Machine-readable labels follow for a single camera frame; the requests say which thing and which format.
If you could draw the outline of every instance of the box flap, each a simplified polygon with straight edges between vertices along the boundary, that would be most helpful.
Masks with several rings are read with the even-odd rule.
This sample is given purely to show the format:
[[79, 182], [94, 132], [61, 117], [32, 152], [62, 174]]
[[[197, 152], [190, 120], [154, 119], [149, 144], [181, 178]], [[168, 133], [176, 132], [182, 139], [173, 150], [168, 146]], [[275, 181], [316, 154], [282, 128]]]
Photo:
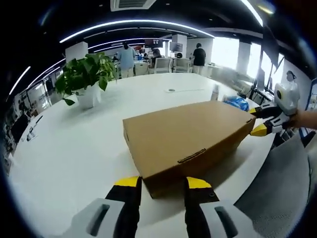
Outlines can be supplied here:
[[147, 178], [204, 153], [253, 118], [209, 101], [124, 119], [123, 125], [134, 163]]

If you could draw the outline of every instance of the green leaves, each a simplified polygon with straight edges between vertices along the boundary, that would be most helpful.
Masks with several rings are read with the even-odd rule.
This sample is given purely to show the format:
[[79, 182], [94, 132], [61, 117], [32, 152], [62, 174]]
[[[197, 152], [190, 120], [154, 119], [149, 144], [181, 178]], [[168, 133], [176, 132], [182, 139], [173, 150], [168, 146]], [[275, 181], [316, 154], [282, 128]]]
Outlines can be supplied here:
[[58, 93], [68, 105], [75, 102], [65, 99], [65, 95], [75, 94], [79, 89], [86, 89], [98, 82], [102, 90], [106, 90], [107, 83], [114, 78], [114, 65], [105, 54], [87, 54], [83, 59], [73, 59], [63, 68], [63, 74], [57, 79], [55, 86]]
[[70, 99], [67, 99], [67, 98], [62, 98], [65, 102], [66, 102], [66, 104], [67, 105], [69, 105], [69, 106], [71, 106], [71, 105], [73, 105], [75, 102], [73, 101], [73, 100], [70, 100]]

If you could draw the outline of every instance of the round table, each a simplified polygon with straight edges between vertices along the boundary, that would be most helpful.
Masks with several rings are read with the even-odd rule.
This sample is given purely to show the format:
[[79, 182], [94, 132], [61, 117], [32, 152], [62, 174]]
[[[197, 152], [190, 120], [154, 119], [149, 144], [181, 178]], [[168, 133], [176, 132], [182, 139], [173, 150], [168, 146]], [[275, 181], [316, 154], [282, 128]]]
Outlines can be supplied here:
[[[43, 116], [34, 128], [37, 137], [18, 143], [9, 177], [29, 224], [44, 236], [63, 233], [72, 217], [104, 198], [116, 180], [139, 174], [123, 137], [122, 119], [208, 101], [215, 83], [191, 73], [142, 75], [110, 82], [102, 103], [87, 111], [60, 101], [39, 114], [22, 136]], [[219, 99], [236, 95], [218, 84]], [[248, 102], [250, 108], [257, 106]], [[248, 135], [233, 155], [203, 177], [221, 200], [233, 204], [239, 199], [263, 165], [273, 138]], [[180, 194], [151, 199], [143, 185], [136, 237], [187, 237], [184, 214]]]

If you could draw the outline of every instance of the cardboard box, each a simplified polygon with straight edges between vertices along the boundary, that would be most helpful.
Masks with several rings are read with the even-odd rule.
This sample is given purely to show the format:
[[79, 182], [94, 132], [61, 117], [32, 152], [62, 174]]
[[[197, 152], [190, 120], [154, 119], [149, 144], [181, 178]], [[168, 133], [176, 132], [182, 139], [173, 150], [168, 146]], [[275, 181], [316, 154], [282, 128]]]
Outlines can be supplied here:
[[235, 150], [255, 117], [209, 101], [123, 120], [134, 164], [153, 198], [185, 176], [201, 175]]

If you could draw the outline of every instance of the ceiling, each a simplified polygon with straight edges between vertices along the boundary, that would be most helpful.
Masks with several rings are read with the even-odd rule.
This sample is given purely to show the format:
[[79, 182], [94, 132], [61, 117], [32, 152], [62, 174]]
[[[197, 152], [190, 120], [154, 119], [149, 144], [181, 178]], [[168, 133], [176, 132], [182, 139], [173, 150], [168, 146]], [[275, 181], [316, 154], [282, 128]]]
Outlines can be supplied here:
[[[198, 29], [230, 27], [262, 32], [254, 16], [239, 0], [157, 0], [148, 10], [115, 12], [111, 12], [109, 0], [47, 0], [6, 4], [7, 15], [2, 16], [2, 22], [7, 22], [2, 36], [5, 70], [2, 72], [4, 86], [0, 88], [0, 95], [3, 98], [7, 97], [13, 84], [28, 66], [31, 66], [31, 69], [19, 82], [12, 95], [25, 89], [43, 70], [63, 59], [65, 49], [77, 42], [86, 41], [89, 46], [93, 46], [127, 38], [160, 38], [176, 31], [184, 32], [188, 36], [206, 37], [199, 32], [179, 26], [124, 23], [97, 28], [59, 43], [60, 40], [77, 31], [101, 23], [128, 19], [155, 19]], [[279, 18], [269, 20], [269, 15], [257, 11], [264, 22], [271, 23], [276, 38], [294, 48], [297, 47], [296, 40], [289, 37], [289, 29], [284, 27], [284, 22], [279, 23]]]

